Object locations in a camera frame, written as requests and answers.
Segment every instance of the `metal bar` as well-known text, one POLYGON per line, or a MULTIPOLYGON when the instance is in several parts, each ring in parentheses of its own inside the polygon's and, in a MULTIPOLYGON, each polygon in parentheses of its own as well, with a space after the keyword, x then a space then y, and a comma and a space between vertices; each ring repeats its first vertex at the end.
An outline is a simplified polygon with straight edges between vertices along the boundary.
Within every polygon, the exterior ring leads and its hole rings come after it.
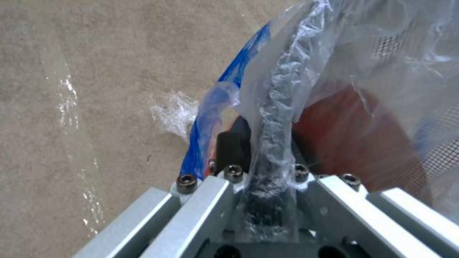
POLYGON ((459 257, 459 226, 399 188, 367 199, 443 257, 459 257))
POLYGON ((230 182, 208 176, 141 257, 193 257, 204 241, 219 236, 233 209, 230 182))
POLYGON ((134 257, 180 208, 177 197, 150 188, 74 257, 134 257))
POLYGON ((336 176, 310 183, 306 196, 327 241, 357 241, 372 257, 438 257, 336 176))

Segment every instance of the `concrete floor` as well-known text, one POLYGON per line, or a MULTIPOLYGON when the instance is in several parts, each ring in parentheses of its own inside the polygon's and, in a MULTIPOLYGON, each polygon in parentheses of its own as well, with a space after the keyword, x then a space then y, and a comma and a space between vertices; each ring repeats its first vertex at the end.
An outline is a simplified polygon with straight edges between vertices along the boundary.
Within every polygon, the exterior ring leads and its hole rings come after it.
POLYGON ((1 0, 1 256, 70 256, 167 189, 187 146, 160 131, 152 99, 200 99, 294 2, 1 0))

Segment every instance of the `machine part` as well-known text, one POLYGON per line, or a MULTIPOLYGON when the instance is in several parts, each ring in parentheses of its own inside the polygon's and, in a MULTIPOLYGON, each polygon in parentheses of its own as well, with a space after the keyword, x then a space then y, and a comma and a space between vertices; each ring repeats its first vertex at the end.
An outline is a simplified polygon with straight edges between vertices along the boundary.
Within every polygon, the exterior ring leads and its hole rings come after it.
POLYGON ((353 174, 342 174, 340 175, 341 180, 344 181, 348 186, 352 187, 354 190, 358 191, 358 188, 362 184, 360 178, 356 177, 353 174))
POLYGON ((197 258, 244 258, 244 257, 316 257, 316 258, 367 258, 356 245, 319 245, 298 243, 207 243, 197 258))
POLYGON ((179 208, 177 197, 150 188, 74 257, 136 257, 179 208))
POLYGON ((251 160, 250 133, 247 121, 238 116, 228 131, 217 135, 215 173, 219 173, 231 164, 239 164, 243 171, 249 171, 251 160))
POLYGON ((190 194, 195 191, 197 178, 193 174, 183 174, 177 177, 177 191, 181 194, 190 194))
MULTIPOLYGON (((197 179, 197 186, 199 187, 201 185, 202 181, 197 179)), ((173 195, 176 196, 180 199, 180 205, 183 206, 185 202, 192 196, 192 194, 183 194, 180 193, 179 190, 177 189, 177 181, 174 181, 171 184, 171 187, 169 188, 169 192, 173 195)))
MULTIPOLYGON (((219 173, 217 175, 217 177, 221 178, 221 179, 225 179, 224 173, 219 173)), ((247 173, 242 173, 242 180, 240 180, 239 182, 236 182, 236 183, 232 183, 233 184, 233 192, 234 192, 235 195, 240 194, 244 190, 244 188, 246 186, 247 177, 248 177, 247 173)))
POLYGON ((228 165, 223 170, 224 177, 231 183, 238 183, 242 180, 242 168, 239 165, 228 165))
POLYGON ((336 176, 310 183, 305 197, 326 241, 348 237, 372 257, 438 257, 336 176))
POLYGON ((459 257, 459 227, 399 188, 367 199, 442 257, 459 257))
POLYGON ((298 183, 308 180, 309 170, 303 164, 295 164, 295 181, 298 183))
POLYGON ((208 176, 141 257, 195 256, 205 240, 221 236, 233 210, 233 197, 231 183, 208 176))

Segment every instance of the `clear plastic bag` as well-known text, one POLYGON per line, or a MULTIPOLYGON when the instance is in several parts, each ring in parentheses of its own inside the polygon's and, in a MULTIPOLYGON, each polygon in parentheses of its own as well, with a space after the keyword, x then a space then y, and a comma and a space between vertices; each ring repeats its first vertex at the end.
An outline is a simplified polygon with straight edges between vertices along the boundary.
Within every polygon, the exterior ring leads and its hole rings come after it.
POLYGON ((190 128, 198 113, 198 101, 181 91, 170 91, 152 102, 155 103, 150 107, 153 120, 159 120, 161 129, 179 136, 188 143, 190 128))
POLYGON ((252 132, 240 206, 248 241, 295 239, 292 131, 313 173, 352 173, 370 191, 400 187, 457 222, 458 13, 453 0, 316 0, 286 10, 201 102, 181 173, 203 177, 221 113, 234 107, 252 132), (284 228, 254 223, 244 208, 254 198, 284 228))

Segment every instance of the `hex socket screw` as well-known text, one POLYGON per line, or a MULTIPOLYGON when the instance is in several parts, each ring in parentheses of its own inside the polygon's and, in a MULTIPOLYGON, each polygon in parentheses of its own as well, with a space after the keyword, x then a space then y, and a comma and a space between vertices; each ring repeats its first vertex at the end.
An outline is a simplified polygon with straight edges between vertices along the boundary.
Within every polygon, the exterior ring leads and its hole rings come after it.
POLYGON ((352 187, 354 190, 358 191, 359 186, 362 184, 360 178, 353 174, 342 174, 340 176, 341 180, 346 183, 348 186, 352 187))
POLYGON ((242 168, 239 165, 228 165, 223 169, 225 179, 233 184, 242 180, 242 174, 242 168))
POLYGON ((308 180, 309 170, 303 164, 295 164, 295 181, 297 183, 302 183, 308 180))
POLYGON ((193 174, 183 174, 177 177, 177 191, 181 194, 190 194, 195 191, 197 178, 193 174))

